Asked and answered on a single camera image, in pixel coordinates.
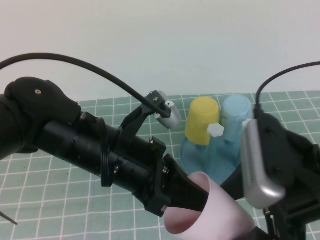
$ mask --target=black robotic arm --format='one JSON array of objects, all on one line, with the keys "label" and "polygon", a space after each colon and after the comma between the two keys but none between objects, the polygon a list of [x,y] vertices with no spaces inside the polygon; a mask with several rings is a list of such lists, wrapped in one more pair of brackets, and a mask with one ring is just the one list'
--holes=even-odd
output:
[{"label": "black robotic arm", "polygon": [[[170,154],[164,156],[166,145],[155,137],[145,141],[136,136],[146,118],[153,114],[165,126],[177,123],[174,109],[163,93],[153,91],[144,98],[100,68],[50,53],[10,58],[0,63],[0,70],[32,59],[63,61],[88,69],[117,84],[142,104],[115,129],[105,124],[103,118],[82,112],[52,82],[20,78],[0,95],[0,160],[15,153],[42,150],[101,177],[102,187],[116,184],[130,191],[147,211],[157,216],[162,216],[167,207],[199,212],[204,209],[208,193],[188,179]],[[264,168],[272,181],[287,189],[287,196],[264,210],[269,235],[256,227],[242,240],[305,240],[306,224],[320,217],[319,146],[279,127],[278,120],[261,111],[262,88],[257,94],[255,118]],[[242,173],[238,167],[221,186],[235,200],[245,197]]]}]

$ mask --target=wire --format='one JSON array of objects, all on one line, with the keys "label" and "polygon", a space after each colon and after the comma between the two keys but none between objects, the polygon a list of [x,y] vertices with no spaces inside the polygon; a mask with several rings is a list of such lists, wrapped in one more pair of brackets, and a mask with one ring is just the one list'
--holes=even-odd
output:
[{"label": "wire", "polygon": [[161,117],[163,118],[169,118],[170,114],[163,111],[162,109],[160,109],[159,107],[153,105],[151,102],[149,102],[148,100],[146,100],[141,94],[139,94],[138,92],[136,92],[132,87],[130,87],[129,85],[127,85],[126,83],[124,83],[123,81],[121,81],[119,78],[113,76],[112,74],[108,73],[107,71],[94,66],[88,62],[70,57],[70,56],[64,56],[64,55],[60,55],[60,54],[54,54],[54,53],[27,53],[27,54],[22,54],[22,55],[18,55],[18,56],[14,56],[11,57],[7,60],[4,60],[2,62],[0,62],[0,70],[15,64],[15,63],[19,63],[22,61],[27,61],[27,60],[54,60],[54,61],[60,61],[60,62],[65,62],[68,64],[72,64],[72,65],[76,65],[78,67],[87,69],[93,73],[96,73],[98,75],[100,75],[101,77],[109,80],[110,82],[114,83],[115,85],[117,85],[118,87],[120,87],[121,89],[125,90],[127,93],[129,93],[131,96],[133,96],[135,99],[137,99],[138,101],[140,101],[142,104],[146,105],[148,108],[150,108],[151,110],[155,111],[156,113],[159,113],[161,115]]},{"label": "wire", "polygon": [[271,83],[273,80],[277,79],[278,77],[281,77],[282,75],[285,75],[287,73],[290,73],[294,70],[298,70],[298,69],[304,69],[304,68],[308,68],[308,67],[313,67],[313,66],[318,66],[320,65],[320,61],[315,61],[315,62],[310,62],[310,63],[305,63],[302,65],[298,65],[298,66],[293,66],[290,67],[286,70],[283,70],[279,73],[277,73],[276,75],[270,77],[267,81],[265,81],[258,89],[258,91],[256,92],[256,96],[255,96],[255,106],[260,110],[261,109],[261,105],[260,105],[260,95],[262,90],[269,84]]}]

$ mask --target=blue cup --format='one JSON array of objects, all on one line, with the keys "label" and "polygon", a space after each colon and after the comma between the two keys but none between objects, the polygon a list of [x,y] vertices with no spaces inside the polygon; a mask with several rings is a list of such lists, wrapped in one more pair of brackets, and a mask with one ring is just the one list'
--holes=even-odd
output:
[{"label": "blue cup", "polygon": [[220,124],[224,126],[221,151],[234,167],[238,167],[241,163],[241,135],[244,131],[242,123],[252,118],[252,104],[247,97],[236,94],[224,100],[220,118]]}]

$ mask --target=screw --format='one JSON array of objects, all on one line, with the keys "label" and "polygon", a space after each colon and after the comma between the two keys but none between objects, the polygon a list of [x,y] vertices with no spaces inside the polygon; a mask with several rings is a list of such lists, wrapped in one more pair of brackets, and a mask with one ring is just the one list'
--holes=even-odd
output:
[{"label": "screw", "polygon": [[268,216],[271,215],[271,212],[270,212],[270,210],[269,210],[268,207],[264,209],[264,212],[265,212],[265,214],[268,215]]},{"label": "screw", "polygon": [[86,119],[86,115],[85,113],[83,112],[81,115],[80,115],[80,120],[83,121]]},{"label": "screw", "polygon": [[162,173],[164,175],[167,175],[169,173],[168,168],[164,166],[163,169],[162,169]]},{"label": "screw", "polygon": [[165,210],[167,210],[167,206],[166,205],[164,205],[162,208],[161,208],[161,212],[164,212]]},{"label": "screw", "polygon": [[115,170],[114,170],[114,172],[113,172],[113,173],[114,173],[114,174],[117,174],[117,173],[118,173],[118,171],[119,171],[119,166],[116,166],[116,167],[115,167]]}]

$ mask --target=yellow cup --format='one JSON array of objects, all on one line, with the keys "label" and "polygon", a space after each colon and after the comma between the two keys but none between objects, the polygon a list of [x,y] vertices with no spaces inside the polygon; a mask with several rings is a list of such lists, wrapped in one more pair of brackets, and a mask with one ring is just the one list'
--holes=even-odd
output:
[{"label": "yellow cup", "polygon": [[197,145],[208,145],[209,124],[219,123],[219,104],[211,97],[199,97],[192,101],[186,121],[185,136]]}]

